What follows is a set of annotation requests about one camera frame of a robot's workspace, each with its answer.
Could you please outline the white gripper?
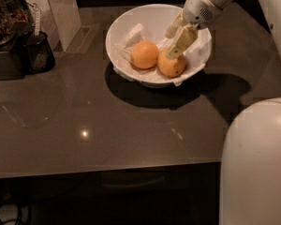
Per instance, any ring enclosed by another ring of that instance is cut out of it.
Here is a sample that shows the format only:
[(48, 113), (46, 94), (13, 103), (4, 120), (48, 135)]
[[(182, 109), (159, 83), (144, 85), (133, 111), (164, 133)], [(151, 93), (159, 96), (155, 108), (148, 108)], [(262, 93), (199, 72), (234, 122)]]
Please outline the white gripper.
[(186, 0), (183, 12), (178, 13), (165, 31), (165, 37), (172, 40), (167, 57), (176, 59), (181, 56), (198, 38), (197, 27), (208, 27), (222, 13), (223, 10), (210, 0)]

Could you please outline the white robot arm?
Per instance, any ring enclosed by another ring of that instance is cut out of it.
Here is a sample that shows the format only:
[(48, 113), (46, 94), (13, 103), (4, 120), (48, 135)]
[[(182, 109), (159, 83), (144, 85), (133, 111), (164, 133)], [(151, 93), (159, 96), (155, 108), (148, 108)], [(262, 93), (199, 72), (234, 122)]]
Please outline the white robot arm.
[[(186, 0), (166, 30), (169, 59), (182, 55), (197, 30), (208, 27), (233, 0)], [(281, 58), (281, 0), (259, 0)], [(219, 225), (281, 225), (281, 97), (242, 111), (225, 139)]]

